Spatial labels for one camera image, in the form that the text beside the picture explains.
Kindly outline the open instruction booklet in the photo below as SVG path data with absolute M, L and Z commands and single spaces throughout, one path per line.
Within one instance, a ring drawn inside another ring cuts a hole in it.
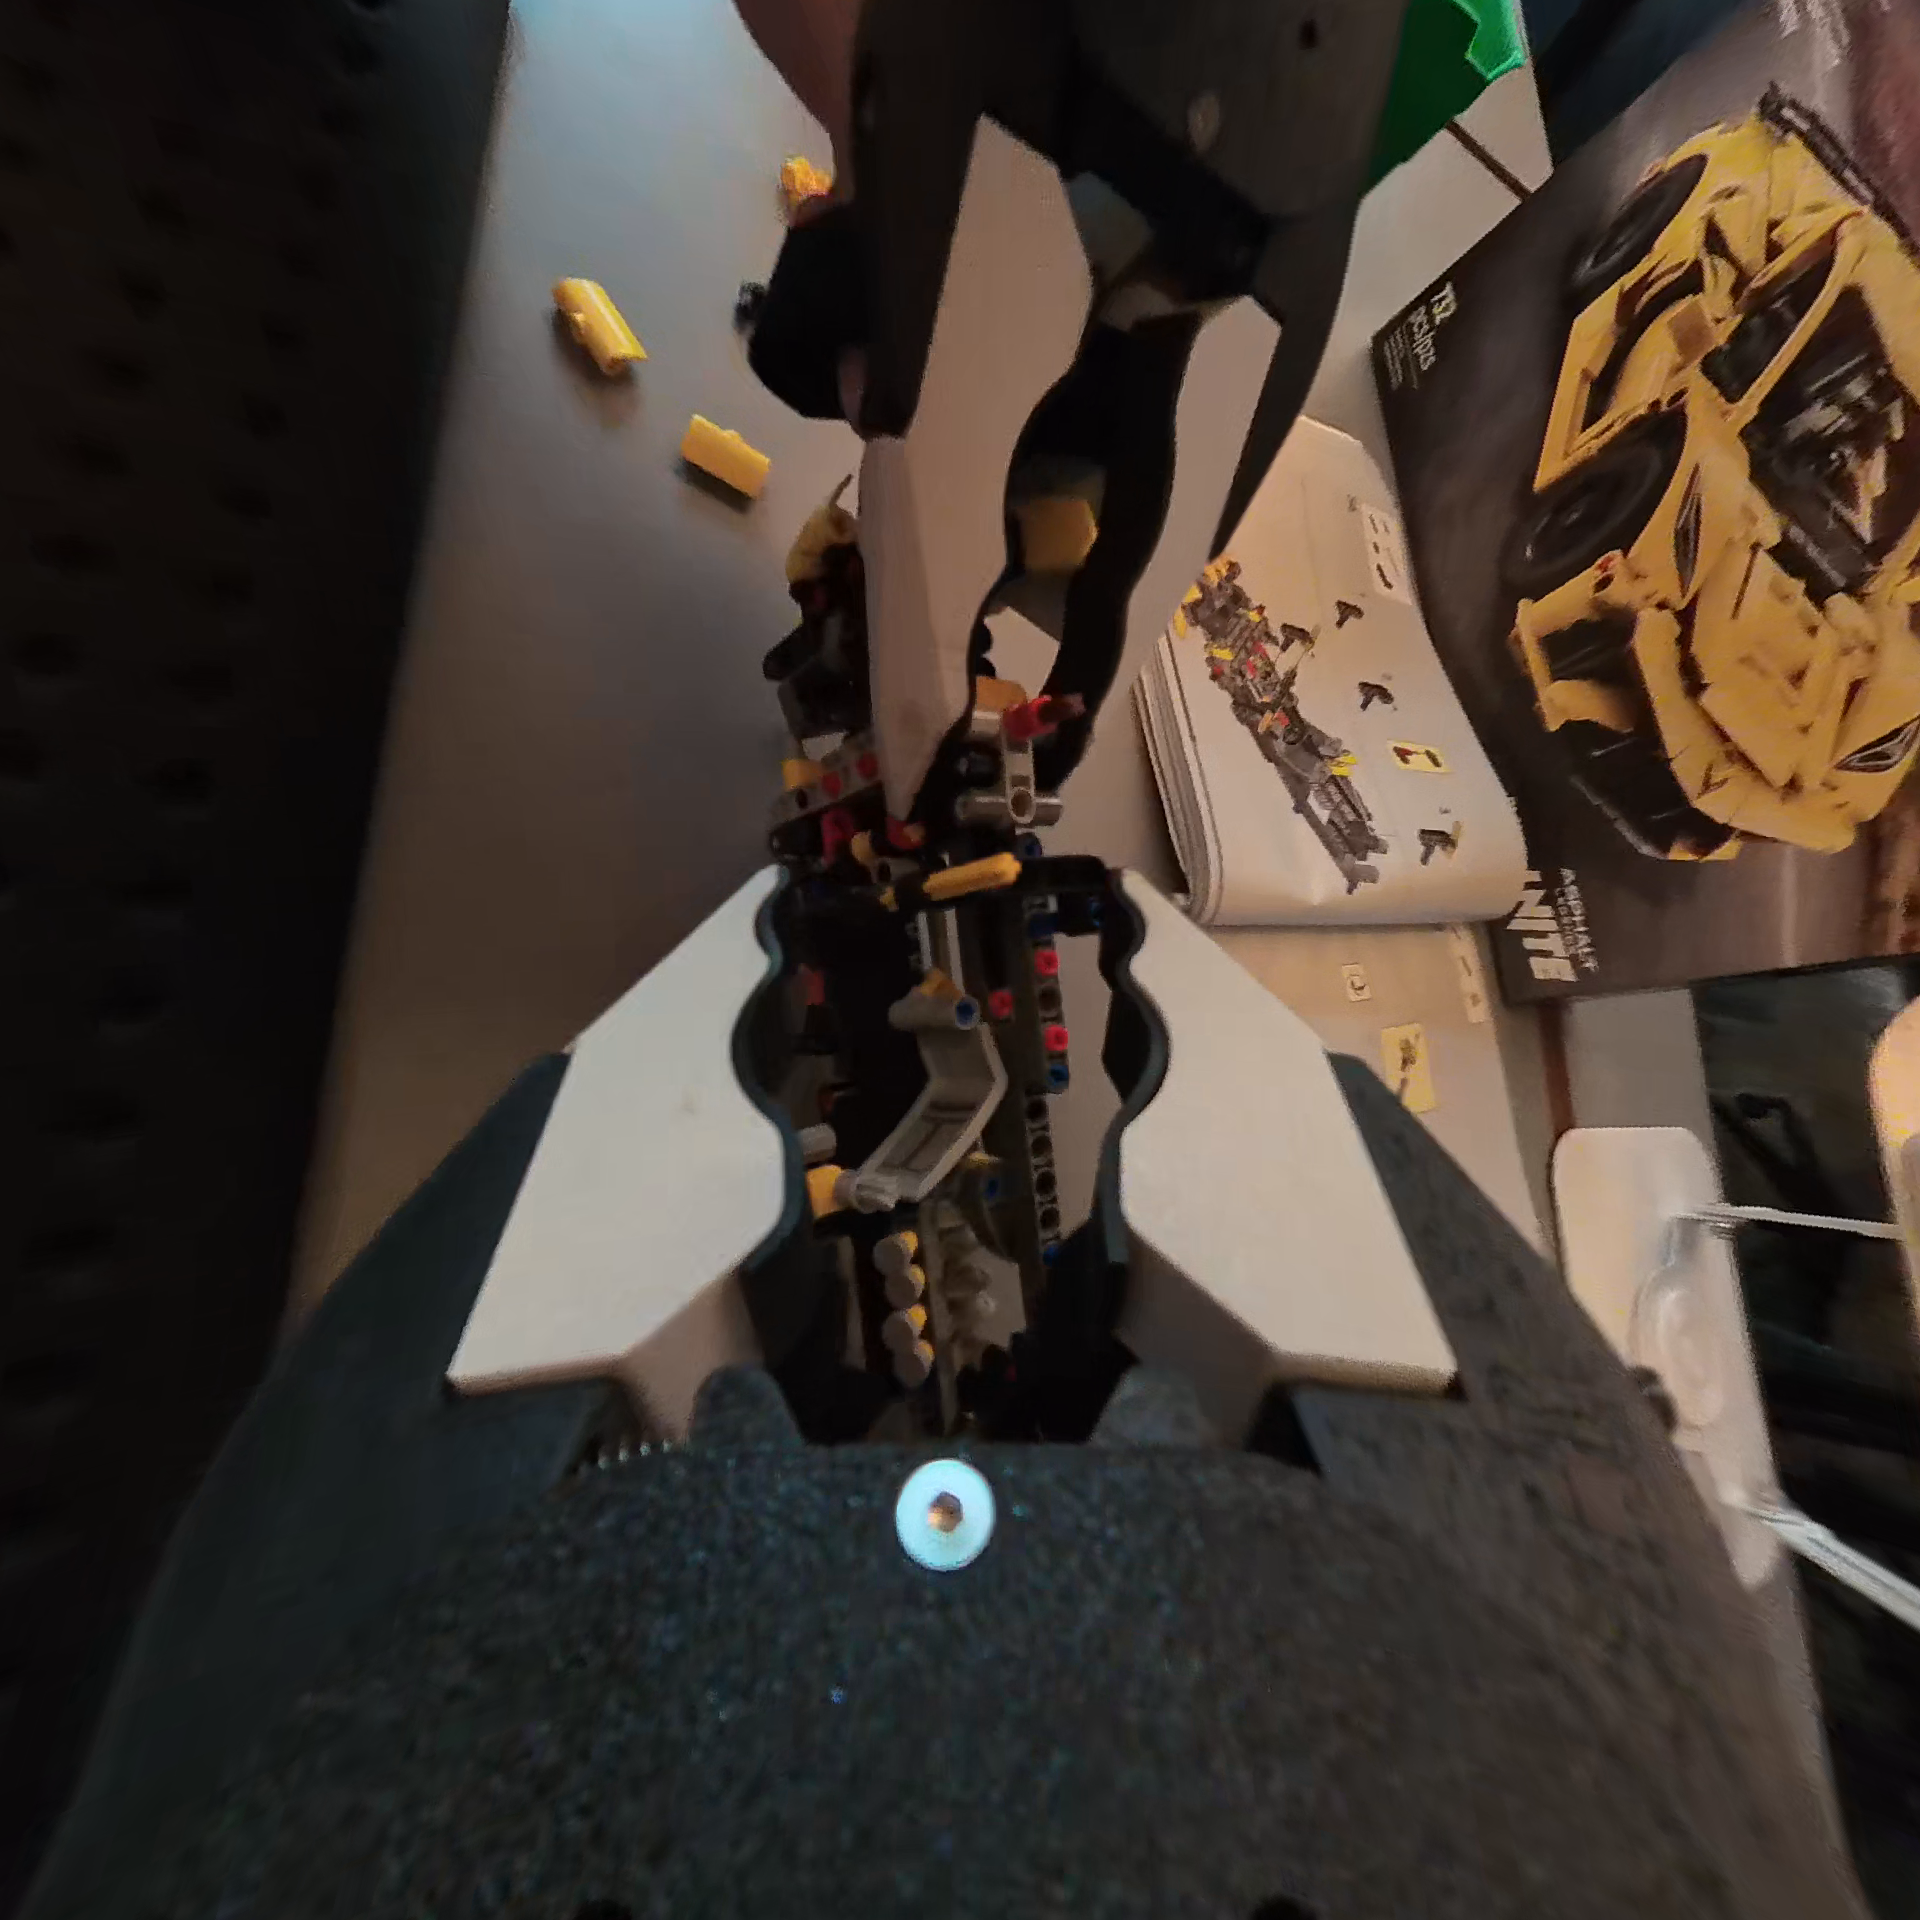
M 1193 921 L 1544 1246 L 1477 939 L 1518 905 L 1523 823 L 1358 436 L 1289 435 L 1145 651 L 1138 716 Z

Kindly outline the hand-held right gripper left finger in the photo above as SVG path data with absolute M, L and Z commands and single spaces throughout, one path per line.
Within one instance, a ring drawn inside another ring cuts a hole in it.
M 762 1360 L 746 1270 L 800 1198 L 797 1149 L 746 1084 L 743 1017 L 776 978 L 764 864 L 564 1055 L 443 1380 L 466 1398 L 613 1382 L 685 1441 L 703 1382 Z

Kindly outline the partly built lego car chassis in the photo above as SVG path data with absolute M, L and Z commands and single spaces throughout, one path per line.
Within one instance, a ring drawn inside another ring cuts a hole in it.
M 1108 948 L 1116 908 L 1097 857 L 1044 844 L 1085 701 L 993 676 L 979 619 L 967 708 L 926 795 L 892 802 L 844 488 L 786 551 L 797 624 L 762 662 L 795 743 L 769 852 L 800 980 L 783 1042 L 820 1065 L 800 1075 L 811 1206 L 921 1433 L 1082 1441 L 1134 1364 L 1123 1253 L 1113 1232 L 1069 1220 L 1056 1142 L 1062 947 Z

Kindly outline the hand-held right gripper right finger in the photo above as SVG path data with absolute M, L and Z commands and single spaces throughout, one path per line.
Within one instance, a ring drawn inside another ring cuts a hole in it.
M 1110 1011 L 1145 1024 L 1116 1116 L 1116 1341 L 1216 1433 L 1250 1433 L 1278 1387 L 1450 1398 L 1450 1337 L 1314 1030 L 1138 870 L 1116 905 Z

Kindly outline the white stand base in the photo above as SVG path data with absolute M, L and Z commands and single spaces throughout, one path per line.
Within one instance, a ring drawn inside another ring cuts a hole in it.
M 1551 1164 L 1565 1280 L 1619 1364 L 1655 1392 L 1655 1425 L 1716 1519 L 1749 1595 L 1789 1550 L 1733 1239 L 1711 1149 L 1685 1126 L 1580 1126 Z

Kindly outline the person's left hand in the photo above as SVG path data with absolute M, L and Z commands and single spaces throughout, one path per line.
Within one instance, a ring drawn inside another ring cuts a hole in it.
M 865 4 L 735 4 L 757 52 L 826 130 L 836 169 L 853 169 L 853 78 Z

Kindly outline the yellow curved lego panel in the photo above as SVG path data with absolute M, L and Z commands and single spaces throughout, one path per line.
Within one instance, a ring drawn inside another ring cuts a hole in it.
M 706 415 L 690 415 L 681 461 L 690 473 L 746 502 L 754 502 L 772 476 L 772 456 L 762 447 Z
M 604 379 L 625 379 L 649 362 L 639 331 L 597 278 L 564 276 L 553 282 L 551 300 L 556 325 Z

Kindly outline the green box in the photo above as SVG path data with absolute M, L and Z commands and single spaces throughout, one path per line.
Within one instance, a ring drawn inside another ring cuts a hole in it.
M 1404 4 L 1368 188 L 1523 65 L 1523 4 Z

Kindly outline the Lego Technic set box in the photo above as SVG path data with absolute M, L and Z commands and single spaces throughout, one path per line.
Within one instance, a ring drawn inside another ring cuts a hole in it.
M 1916 955 L 1916 4 L 1749 4 L 1370 360 L 1505 999 Z

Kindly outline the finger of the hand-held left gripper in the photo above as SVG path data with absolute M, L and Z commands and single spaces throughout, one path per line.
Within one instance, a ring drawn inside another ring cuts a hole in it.
M 971 632 L 1006 567 L 1019 435 L 1069 372 L 1091 270 L 1056 167 L 979 126 L 933 315 L 923 388 L 858 476 L 871 733 L 884 806 L 907 820 L 971 714 Z
M 1131 598 L 1165 530 L 1186 377 L 1186 315 L 1128 331 L 1091 325 L 1028 430 L 1028 452 L 1091 466 L 1102 479 L 1095 540 L 1069 576 L 1058 654 L 1044 684 L 1049 701 L 1079 698 L 1082 714 L 1039 744 L 1044 788 L 1062 788 L 1079 772 L 1116 684 Z

